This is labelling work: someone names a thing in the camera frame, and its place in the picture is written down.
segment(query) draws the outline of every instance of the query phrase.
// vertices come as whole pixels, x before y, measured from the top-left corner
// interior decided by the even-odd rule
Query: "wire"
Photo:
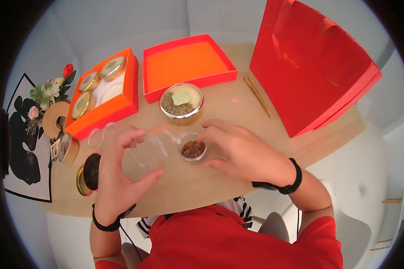
[[[299,232],[299,209],[298,209],[298,224],[296,225],[296,240],[298,239],[298,232]]]
[[[121,226],[120,223],[120,227],[123,230],[124,234],[126,234],[127,238],[130,240],[130,242],[132,242],[133,246],[135,247],[136,253],[138,253],[139,259],[142,261],[141,255],[139,255],[139,251],[138,248],[135,246],[135,243],[132,241],[132,239],[129,237],[129,235],[126,233],[126,231],[124,230],[123,226]]]

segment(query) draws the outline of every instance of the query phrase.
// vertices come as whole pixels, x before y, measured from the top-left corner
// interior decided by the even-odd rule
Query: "white flower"
[[[63,84],[63,81],[64,81],[65,79],[64,78],[55,78],[55,83],[56,84],[58,84],[59,86],[61,86],[62,84]]]
[[[39,116],[39,110],[37,109],[37,107],[32,106],[28,111],[28,117],[32,120],[34,118],[37,118],[38,116]]]
[[[55,83],[54,81],[51,82],[51,87],[50,88],[45,88],[44,92],[45,92],[45,96],[50,96],[52,102],[54,102],[54,97],[59,97],[60,96],[60,85]]]
[[[46,110],[49,108],[49,102],[42,102],[42,103],[40,104],[40,108],[41,108],[43,111],[46,111]]]

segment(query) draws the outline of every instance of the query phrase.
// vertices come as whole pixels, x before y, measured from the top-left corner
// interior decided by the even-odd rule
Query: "dried fruit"
[[[200,156],[204,150],[205,150],[205,143],[198,141],[190,141],[183,146],[181,150],[181,155],[183,155],[186,158],[193,159]]]

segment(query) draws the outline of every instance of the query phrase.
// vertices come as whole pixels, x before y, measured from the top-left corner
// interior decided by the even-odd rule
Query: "gold logo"
[[[291,63],[291,65],[294,66],[296,69],[299,68],[299,66],[296,64],[296,62],[295,62],[294,60],[292,60],[291,57],[289,57],[289,55],[287,55],[286,52],[283,54],[283,57],[284,57],[289,63]]]

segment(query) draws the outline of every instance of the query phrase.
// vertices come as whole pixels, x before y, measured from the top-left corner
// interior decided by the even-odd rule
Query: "hand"
[[[205,128],[197,140],[216,143],[227,160],[210,159],[205,167],[212,167],[226,175],[247,181],[268,182],[279,187],[292,185],[296,179],[293,163],[271,148],[260,137],[242,126],[216,119],[202,123]]]
[[[94,214],[103,226],[109,226],[117,217],[127,211],[165,174],[165,170],[151,171],[142,180],[133,182],[121,170],[124,149],[130,147],[133,139],[145,134],[145,130],[130,126],[110,144],[99,165],[99,187]]]

